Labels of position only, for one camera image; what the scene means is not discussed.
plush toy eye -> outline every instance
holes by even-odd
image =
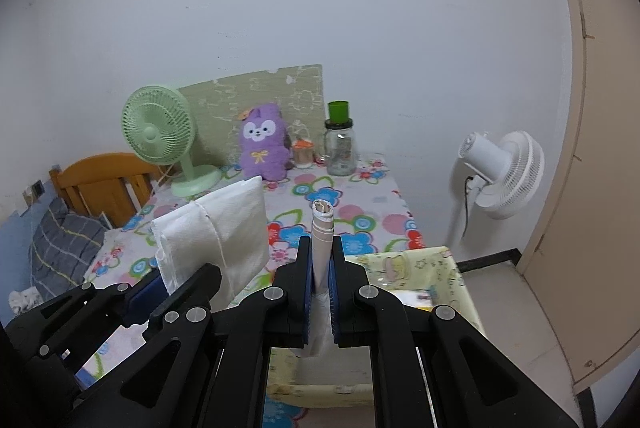
[[[254,132],[255,132],[254,123],[247,123],[244,125],[244,128],[242,129],[242,135],[244,135],[245,139],[252,137],[254,135]]]
[[[276,124],[271,119],[267,119],[263,122],[261,128],[265,135],[273,135],[276,133]]]

tiled floor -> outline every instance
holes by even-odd
[[[569,368],[526,281],[504,263],[464,275],[487,337],[581,427]],[[310,410],[300,428],[373,428],[372,407]]]

chair backrest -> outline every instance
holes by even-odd
[[[104,212],[114,227],[122,227],[136,214],[126,183],[142,207],[151,196],[151,179],[158,180],[162,172],[133,153],[106,153],[82,159],[64,171],[51,170],[49,175],[70,209],[94,217]]]

plaid pillow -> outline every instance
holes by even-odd
[[[82,283],[105,231],[95,218],[70,213],[60,198],[49,204],[30,246],[31,284],[45,301]]]

stuffed animal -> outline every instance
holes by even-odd
[[[240,167],[244,175],[261,175],[266,181],[281,181],[287,176],[290,151],[284,145],[287,124],[278,105],[261,104],[242,117]]]

